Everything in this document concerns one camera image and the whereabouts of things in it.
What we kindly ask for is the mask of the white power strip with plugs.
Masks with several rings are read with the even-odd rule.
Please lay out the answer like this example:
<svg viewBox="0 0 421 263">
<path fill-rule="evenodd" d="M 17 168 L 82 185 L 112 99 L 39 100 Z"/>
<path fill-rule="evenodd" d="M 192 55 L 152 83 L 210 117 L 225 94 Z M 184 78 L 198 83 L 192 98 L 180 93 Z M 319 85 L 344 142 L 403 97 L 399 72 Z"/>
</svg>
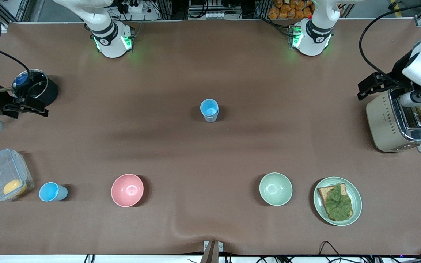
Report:
<svg viewBox="0 0 421 263">
<path fill-rule="evenodd" d="M 118 0 L 118 10 L 121 14 L 142 13 L 144 2 L 143 0 Z"/>
</svg>

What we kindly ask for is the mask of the glass pot lid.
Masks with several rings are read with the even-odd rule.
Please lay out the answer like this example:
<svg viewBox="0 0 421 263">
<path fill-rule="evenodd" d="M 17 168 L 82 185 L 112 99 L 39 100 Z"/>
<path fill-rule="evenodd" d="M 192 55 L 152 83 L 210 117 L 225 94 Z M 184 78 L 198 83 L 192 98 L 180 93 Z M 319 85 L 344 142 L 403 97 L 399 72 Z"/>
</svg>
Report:
<svg viewBox="0 0 421 263">
<path fill-rule="evenodd" d="M 18 74 L 12 83 L 12 95 L 21 97 L 28 95 L 33 98 L 39 97 L 48 85 L 48 78 L 44 72 L 38 69 L 31 69 L 30 73 L 24 71 Z"/>
</svg>

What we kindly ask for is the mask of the pale green bowl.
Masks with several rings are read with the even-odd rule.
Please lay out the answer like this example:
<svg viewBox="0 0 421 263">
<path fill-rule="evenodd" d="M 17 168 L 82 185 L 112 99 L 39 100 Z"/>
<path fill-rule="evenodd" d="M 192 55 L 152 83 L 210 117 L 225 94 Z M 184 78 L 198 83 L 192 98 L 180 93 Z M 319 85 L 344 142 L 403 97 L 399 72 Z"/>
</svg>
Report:
<svg viewBox="0 0 421 263">
<path fill-rule="evenodd" d="M 286 175 L 271 172 L 259 182 L 259 194 L 268 205 L 282 206 L 291 200 L 293 185 Z"/>
</svg>

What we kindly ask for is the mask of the plain blue cup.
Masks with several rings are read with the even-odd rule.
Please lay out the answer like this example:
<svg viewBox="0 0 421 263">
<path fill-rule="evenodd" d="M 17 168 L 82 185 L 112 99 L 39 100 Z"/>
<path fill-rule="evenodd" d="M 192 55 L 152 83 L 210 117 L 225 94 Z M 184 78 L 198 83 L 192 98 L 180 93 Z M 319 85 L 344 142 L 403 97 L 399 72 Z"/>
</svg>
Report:
<svg viewBox="0 0 421 263">
<path fill-rule="evenodd" d="M 210 118 L 218 114 L 219 105 L 214 99 L 205 99 L 200 104 L 200 111 L 203 116 Z"/>
<path fill-rule="evenodd" d="M 44 202 L 62 201 L 67 195 L 67 188 L 54 182 L 45 183 L 39 190 L 39 198 Z"/>
</svg>

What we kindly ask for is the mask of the pale green plate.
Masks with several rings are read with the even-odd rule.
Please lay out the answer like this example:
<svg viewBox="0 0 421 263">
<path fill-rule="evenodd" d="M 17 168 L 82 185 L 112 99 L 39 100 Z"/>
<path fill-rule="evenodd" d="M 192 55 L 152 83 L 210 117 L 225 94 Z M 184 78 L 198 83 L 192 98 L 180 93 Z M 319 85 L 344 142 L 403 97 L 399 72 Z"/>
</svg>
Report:
<svg viewBox="0 0 421 263">
<path fill-rule="evenodd" d="M 335 220 L 330 217 L 324 205 L 327 194 L 334 189 L 336 185 L 339 185 L 340 187 L 340 194 L 348 196 L 351 200 L 351 213 L 346 220 Z M 337 176 L 322 179 L 314 188 L 313 200 L 314 208 L 319 216 L 333 226 L 349 226 L 356 222 L 361 214 L 363 205 L 357 188 L 348 180 Z"/>
</svg>

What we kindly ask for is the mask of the pink bowl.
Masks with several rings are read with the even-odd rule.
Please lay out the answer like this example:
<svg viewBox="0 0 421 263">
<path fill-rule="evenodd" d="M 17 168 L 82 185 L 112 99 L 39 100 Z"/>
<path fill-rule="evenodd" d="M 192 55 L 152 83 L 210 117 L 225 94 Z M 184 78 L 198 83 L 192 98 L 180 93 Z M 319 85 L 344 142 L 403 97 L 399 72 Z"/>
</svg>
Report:
<svg viewBox="0 0 421 263">
<path fill-rule="evenodd" d="M 144 191 L 145 187 L 140 177 L 124 174 L 112 184 L 111 197 L 120 207 L 132 207 L 142 199 Z"/>
</svg>

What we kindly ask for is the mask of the beige chrome toaster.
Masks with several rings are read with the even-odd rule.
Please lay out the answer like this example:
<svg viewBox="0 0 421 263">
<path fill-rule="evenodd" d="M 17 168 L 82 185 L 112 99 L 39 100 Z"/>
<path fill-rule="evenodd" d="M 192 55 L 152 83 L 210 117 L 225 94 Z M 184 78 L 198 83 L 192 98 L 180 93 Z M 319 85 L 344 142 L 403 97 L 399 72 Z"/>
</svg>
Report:
<svg viewBox="0 0 421 263">
<path fill-rule="evenodd" d="M 416 148 L 421 153 L 421 123 L 416 107 L 404 107 L 390 91 L 366 106 L 371 135 L 376 148 L 398 153 Z"/>
</svg>

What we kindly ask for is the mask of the brown table mat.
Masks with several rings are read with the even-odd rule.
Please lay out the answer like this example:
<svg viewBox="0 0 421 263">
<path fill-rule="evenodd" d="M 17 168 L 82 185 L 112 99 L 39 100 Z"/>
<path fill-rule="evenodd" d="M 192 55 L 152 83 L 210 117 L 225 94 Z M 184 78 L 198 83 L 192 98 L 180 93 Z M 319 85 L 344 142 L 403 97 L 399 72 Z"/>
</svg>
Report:
<svg viewBox="0 0 421 263">
<path fill-rule="evenodd" d="M 109 59 L 80 23 L 12 24 L 3 50 L 60 87 L 48 118 L 2 118 L 0 151 L 28 166 L 34 188 L 0 202 L 0 254 L 180 254 L 216 240 L 234 254 L 421 254 L 421 153 L 376 151 L 357 84 L 368 20 L 340 20 L 323 53 L 306 57 L 260 20 L 146 22 L 134 51 Z M 214 99 L 218 118 L 200 104 Z M 291 180 L 282 206 L 259 194 L 264 175 Z M 145 191 L 111 197 L 124 174 Z M 313 193 L 337 176 L 362 210 L 333 226 Z M 44 202 L 54 182 L 68 190 Z"/>
</svg>

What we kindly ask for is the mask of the orange snack pile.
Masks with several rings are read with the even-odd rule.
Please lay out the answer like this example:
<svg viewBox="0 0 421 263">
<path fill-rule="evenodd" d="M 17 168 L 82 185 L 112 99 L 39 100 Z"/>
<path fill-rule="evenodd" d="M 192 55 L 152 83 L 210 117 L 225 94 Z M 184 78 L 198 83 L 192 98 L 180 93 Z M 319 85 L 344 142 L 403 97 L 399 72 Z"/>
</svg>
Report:
<svg viewBox="0 0 421 263">
<path fill-rule="evenodd" d="M 271 0 L 269 19 L 311 18 L 315 10 L 312 0 Z"/>
</svg>

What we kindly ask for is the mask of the yellow round food piece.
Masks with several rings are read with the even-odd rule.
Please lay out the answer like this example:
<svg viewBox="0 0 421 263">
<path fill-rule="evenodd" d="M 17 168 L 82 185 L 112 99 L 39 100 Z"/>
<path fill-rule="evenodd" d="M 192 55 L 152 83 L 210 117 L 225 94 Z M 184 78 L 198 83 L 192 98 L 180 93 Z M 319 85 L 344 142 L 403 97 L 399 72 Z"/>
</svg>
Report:
<svg viewBox="0 0 421 263">
<path fill-rule="evenodd" d="M 8 182 L 4 188 L 3 188 L 3 193 L 6 196 L 19 196 L 23 193 L 25 193 L 25 191 L 27 190 L 27 183 L 25 183 L 25 181 L 21 181 L 21 180 L 13 180 Z"/>
</svg>

